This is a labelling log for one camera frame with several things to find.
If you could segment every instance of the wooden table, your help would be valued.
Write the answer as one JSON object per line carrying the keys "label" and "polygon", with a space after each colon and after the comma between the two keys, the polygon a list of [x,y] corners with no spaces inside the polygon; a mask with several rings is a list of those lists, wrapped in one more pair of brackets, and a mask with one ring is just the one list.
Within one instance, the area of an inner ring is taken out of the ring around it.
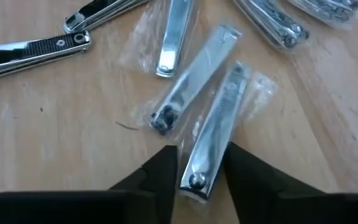
{"label": "wooden table", "polygon": [[[62,23],[89,0],[0,0],[0,44],[62,33]],[[144,8],[92,32],[84,54],[0,79],[0,191],[106,189],[166,142],[129,130],[131,111],[161,85],[117,60]],[[293,55],[276,53],[227,0],[207,0],[210,27],[244,30],[234,58],[265,73],[278,93],[234,142],[325,192],[358,192],[358,21],[339,32],[288,7],[312,32]],[[224,178],[205,213],[177,200],[174,222],[235,223]]]}

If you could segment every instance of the clear plastic bag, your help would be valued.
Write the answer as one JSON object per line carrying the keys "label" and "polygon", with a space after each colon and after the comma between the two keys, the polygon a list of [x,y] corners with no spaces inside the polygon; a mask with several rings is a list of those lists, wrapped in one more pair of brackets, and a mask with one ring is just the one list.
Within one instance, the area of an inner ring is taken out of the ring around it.
{"label": "clear plastic bag", "polygon": [[358,20],[358,0],[289,0],[297,8],[339,30]]}
{"label": "clear plastic bag", "polygon": [[[191,3],[190,6],[180,11],[189,12],[190,10],[187,17],[180,17],[178,15],[180,12],[177,11],[170,13],[171,7],[183,4],[183,2]],[[128,69],[161,77],[170,78],[180,73],[197,53],[204,40],[201,5],[202,1],[199,0],[150,1],[124,45],[119,63]],[[174,22],[169,23],[169,21],[174,19],[177,19],[175,22],[180,21],[181,28],[184,30],[172,29],[176,26],[173,26]]]}
{"label": "clear plastic bag", "polygon": [[[179,171],[183,175],[178,177],[180,192],[200,204],[209,200],[224,151],[236,126],[250,121],[277,91],[274,81],[248,65],[239,62],[227,65],[223,77],[199,99],[204,102],[203,106],[189,115],[182,132],[175,138],[181,152]],[[211,182],[194,184],[200,180]]]}
{"label": "clear plastic bag", "polygon": [[227,24],[221,24],[213,30],[174,84],[163,88],[163,93],[157,94],[158,97],[135,110],[132,115],[137,124],[148,124],[162,136],[175,135],[172,133],[186,120],[182,118],[186,118],[205,86],[219,78],[215,75],[216,71],[224,64],[241,36],[238,30]]}
{"label": "clear plastic bag", "polygon": [[275,0],[233,0],[275,49],[291,52],[305,43],[310,33],[292,19]]}

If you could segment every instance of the wooden surface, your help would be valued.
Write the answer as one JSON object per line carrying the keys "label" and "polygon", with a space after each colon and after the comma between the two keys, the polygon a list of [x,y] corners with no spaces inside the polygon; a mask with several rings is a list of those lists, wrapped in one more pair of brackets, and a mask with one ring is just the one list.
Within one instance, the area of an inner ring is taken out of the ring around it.
{"label": "wooden surface", "polygon": [[[62,33],[65,16],[88,0],[0,0],[0,44]],[[106,189],[165,141],[134,131],[131,111],[161,82],[118,65],[144,8],[92,32],[83,55],[0,79],[0,191]],[[358,21],[339,32],[288,7],[312,32],[308,44],[276,53],[227,0],[208,0],[209,26],[244,30],[234,58],[275,80],[271,104],[243,122],[234,142],[325,192],[358,192]],[[177,200],[174,223],[236,223],[224,178],[210,206]]]}

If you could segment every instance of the textured grip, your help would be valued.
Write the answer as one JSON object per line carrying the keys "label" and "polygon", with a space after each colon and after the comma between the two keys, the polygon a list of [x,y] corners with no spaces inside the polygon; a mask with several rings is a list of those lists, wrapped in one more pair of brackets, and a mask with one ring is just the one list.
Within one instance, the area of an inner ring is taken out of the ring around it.
{"label": "textured grip", "polygon": [[35,57],[39,55],[51,54],[54,52],[59,52],[61,50],[67,50],[73,47],[81,46],[85,43],[77,43],[74,38],[76,35],[86,35],[84,32],[78,34],[67,34],[61,35],[58,37],[51,37],[43,40],[35,40],[28,43],[28,46],[25,48],[23,57]]}
{"label": "textured grip", "polygon": [[219,117],[224,118],[228,113],[236,108],[237,102],[239,100],[239,95],[241,94],[241,83],[244,81],[243,70],[241,67],[237,67],[230,74],[229,80],[226,83],[222,99],[218,106],[217,114]]}

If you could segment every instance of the silver nail clipper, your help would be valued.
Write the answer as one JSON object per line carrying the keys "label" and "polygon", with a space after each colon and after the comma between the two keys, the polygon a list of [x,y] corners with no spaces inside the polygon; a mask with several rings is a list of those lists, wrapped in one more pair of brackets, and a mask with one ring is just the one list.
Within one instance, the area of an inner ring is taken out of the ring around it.
{"label": "silver nail clipper", "polygon": [[74,15],[65,19],[63,30],[66,34],[91,30],[102,23],[121,15],[149,0],[94,0]]}
{"label": "silver nail clipper", "polygon": [[0,45],[0,77],[88,50],[87,31]]}
{"label": "silver nail clipper", "polygon": [[290,2],[328,24],[348,22],[358,10],[358,0],[290,0]]}
{"label": "silver nail clipper", "polygon": [[228,25],[220,25],[212,32],[194,61],[152,115],[150,127],[161,135],[173,129],[182,113],[231,53],[241,35]]}
{"label": "silver nail clipper", "polygon": [[174,75],[194,4],[194,0],[171,0],[156,75],[164,78]]}
{"label": "silver nail clipper", "polygon": [[234,3],[277,49],[293,49],[309,38],[309,32],[271,0],[234,0]]}
{"label": "silver nail clipper", "polygon": [[182,194],[200,202],[209,199],[235,127],[249,73],[247,65],[236,62],[223,80],[181,178]]}

